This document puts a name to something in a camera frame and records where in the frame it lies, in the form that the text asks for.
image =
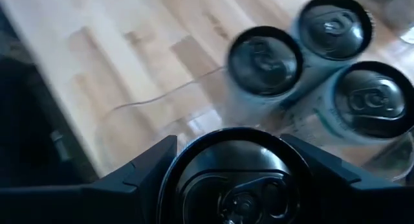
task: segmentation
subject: wooden surface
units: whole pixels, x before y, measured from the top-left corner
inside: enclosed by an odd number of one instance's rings
[[[219,126],[214,108],[188,117],[209,108],[220,89],[212,79],[208,87],[192,84],[144,106],[112,110],[222,67],[236,35],[256,25],[288,29],[308,0],[1,1],[103,176],[142,153],[166,126],[186,133],[180,138]],[[390,63],[414,78],[411,47],[379,21],[376,34],[361,60]]]

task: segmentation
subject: can top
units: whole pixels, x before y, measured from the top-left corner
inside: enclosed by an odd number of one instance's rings
[[[330,60],[346,60],[366,49],[372,38],[368,13],[353,0],[312,0],[301,11],[301,42]]]
[[[413,87],[411,84],[401,86],[399,77],[376,71],[374,66],[388,65],[366,62],[364,67],[357,65],[358,69],[351,68],[338,80],[334,90],[336,108],[355,131],[372,137],[393,138],[413,125],[409,119],[412,115],[409,95]]]
[[[277,96],[292,89],[303,59],[294,40],[274,27],[255,27],[242,33],[228,55],[230,76],[245,91]]]

